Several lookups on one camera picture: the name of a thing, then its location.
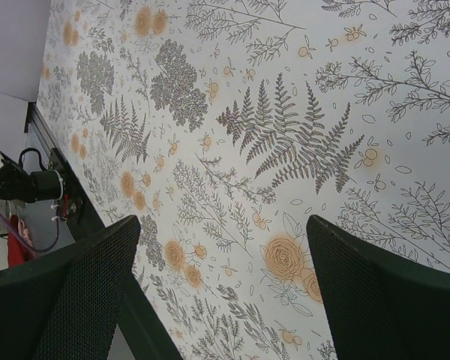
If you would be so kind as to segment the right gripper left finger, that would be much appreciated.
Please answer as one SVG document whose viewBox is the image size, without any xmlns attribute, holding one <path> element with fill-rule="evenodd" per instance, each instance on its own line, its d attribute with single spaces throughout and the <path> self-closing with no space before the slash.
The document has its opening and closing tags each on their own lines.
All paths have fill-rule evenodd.
<svg viewBox="0 0 450 360">
<path fill-rule="evenodd" d="M 66 268 L 43 257 L 0 271 L 0 359 L 33 359 Z"/>
</svg>

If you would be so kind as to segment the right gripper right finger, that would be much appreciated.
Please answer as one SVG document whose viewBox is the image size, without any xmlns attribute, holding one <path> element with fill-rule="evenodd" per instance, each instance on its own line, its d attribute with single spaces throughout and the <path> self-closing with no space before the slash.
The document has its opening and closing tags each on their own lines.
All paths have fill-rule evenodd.
<svg viewBox="0 0 450 360">
<path fill-rule="evenodd" d="M 307 240 L 339 359 L 450 359 L 450 274 L 318 215 Z"/>
</svg>

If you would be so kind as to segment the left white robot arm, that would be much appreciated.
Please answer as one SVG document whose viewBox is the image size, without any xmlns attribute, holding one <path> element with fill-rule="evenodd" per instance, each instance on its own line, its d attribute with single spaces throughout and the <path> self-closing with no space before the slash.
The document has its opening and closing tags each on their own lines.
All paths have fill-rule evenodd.
<svg viewBox="0 0 450 360">
<path fill-rule="evenodd" d="M 23 158 L 30 152 L 37 155 L 40 171 L 28 173 L 23 169 Z M 47 169 L 42 164 L 38 149 L 28 147 L 22 150 L 18 161 L 0 151 L 0 200 L 36 203 L 60 200 L 64 195 L 65 180 L 57 170 Z"/>
</svg>

